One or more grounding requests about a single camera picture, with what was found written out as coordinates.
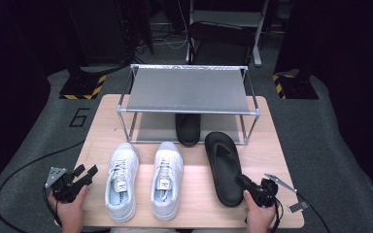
black slipper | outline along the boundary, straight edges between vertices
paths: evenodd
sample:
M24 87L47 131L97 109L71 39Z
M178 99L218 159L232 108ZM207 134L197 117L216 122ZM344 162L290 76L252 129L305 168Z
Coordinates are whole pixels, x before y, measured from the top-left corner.
M201 137L200 114L175 114L177 137L181 144L191 147Z
M218 199L224 206L238 206L244 197L242 186L235 180L237 176L242 175L235 143L224 133L212 132L205 138L205 150Z

white sneaker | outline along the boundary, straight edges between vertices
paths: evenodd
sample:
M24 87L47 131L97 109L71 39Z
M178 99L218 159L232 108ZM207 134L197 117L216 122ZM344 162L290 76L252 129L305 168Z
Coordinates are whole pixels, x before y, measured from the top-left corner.
M135 215L134 184L138 166L138 154L128 143L119 145L111 157L105 205L116 222L129 221Z
M155 155L151 202L153 215L170 220L177 214L180 204L180 187L184 162L173 143L162 143Z

gray carpet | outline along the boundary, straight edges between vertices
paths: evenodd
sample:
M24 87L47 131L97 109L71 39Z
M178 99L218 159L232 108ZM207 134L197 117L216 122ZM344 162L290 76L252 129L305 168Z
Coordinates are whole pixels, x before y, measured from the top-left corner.
M314 205L332 232L373 232L373 186L338 133L326 87L313 77L311 82L319 100L281 100L278 97L272 74L281 41L281 36L268 36L261 50L263 65L261 68L251 65L250 75L256 95L264 96L268 102L295 188ZM155 45L154 54L145 50L142 54L137 52L137 57L149 64L185 64L186 46L172 49L165 43ZM83 145L79 142L85 139L102 96L120 93L128 70L124 68L108 75L94 100L58 99L68 73L63 71L49 77L51 96L48 104L1 174L0 186L24 164L77 146L27 166L14 175L0 194L3 218L26 232L60 232L44 204L43 183L51 166L74 168ZM85 123L82 127L70 127L78 109L86 116ZM303 215L303 228L280 229L278 232L325 232L311 209ZM0 232L14 231L0 220Z

wooden table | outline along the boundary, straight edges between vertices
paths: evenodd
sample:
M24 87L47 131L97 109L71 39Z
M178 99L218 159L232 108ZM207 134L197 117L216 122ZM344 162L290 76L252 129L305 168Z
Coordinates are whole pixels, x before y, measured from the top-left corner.
M125 223L116 223L105 207L105 186L111 155L126 139L116 112L120 95L105 95L96 112L77 161L86 169L96 164L98 173L93 177L90 191L84 202L84 225L107 227L159 227L159 228L244 228L246 203L235 208L225 207L214 189L211 168L204 145L187 148L177 144L184 159L184 175L181 184L180 207L172 220L158 220L153 216L151 181L153 159L159 144L135 144L140 166L135 182L136 214ZM288 167L281 149L265 98L256 97L261 116L247 146L237 146L242 171L260 184L264 173L277 176L292 185ZM296 195L279 187L277 198L284 206L280 228L300 228L303 215L292 214L287 206L298 202Z

black chair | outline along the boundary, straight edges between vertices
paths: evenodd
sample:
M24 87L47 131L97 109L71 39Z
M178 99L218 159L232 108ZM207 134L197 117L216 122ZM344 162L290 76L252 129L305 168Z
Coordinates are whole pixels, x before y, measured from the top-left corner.
M196 21L187 30L189 65L248 66L255 38L240 26Z

